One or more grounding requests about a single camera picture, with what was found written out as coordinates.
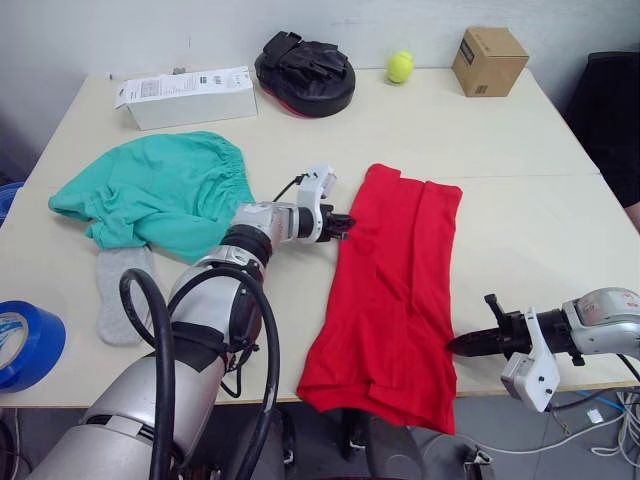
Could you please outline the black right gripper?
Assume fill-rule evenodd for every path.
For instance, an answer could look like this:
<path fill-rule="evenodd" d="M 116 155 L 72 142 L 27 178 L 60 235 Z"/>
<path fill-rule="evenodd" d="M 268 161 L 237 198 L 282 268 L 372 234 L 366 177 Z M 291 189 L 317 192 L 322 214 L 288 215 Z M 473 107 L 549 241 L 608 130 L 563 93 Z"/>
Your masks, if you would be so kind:
<path fill-rule="evenodd" d="M 462 357 L 503 354 L 509 359 L 513 353 L 529 353 L 531 338 L 524 314 L 520 311 L 505 312 L 495 294 L 486 295 L 484 300 L 496 319 L 497 327 L 456 336 L 447 349 Z"/>

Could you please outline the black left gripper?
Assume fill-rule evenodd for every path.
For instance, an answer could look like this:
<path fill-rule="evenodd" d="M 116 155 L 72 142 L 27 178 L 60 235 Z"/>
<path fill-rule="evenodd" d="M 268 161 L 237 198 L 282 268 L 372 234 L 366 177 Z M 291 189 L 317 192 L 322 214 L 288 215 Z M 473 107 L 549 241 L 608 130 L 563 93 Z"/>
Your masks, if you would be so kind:
<path fill-rule="evenodd" d="M 349 236 L 350 226 L 356 224 L 356 220 L 351 215 L 334 213 L 333 210 L 333 205 L 320 205 L 322 217 L 320 242 L 328 242 L 331 239 L 346 240 Z"/>

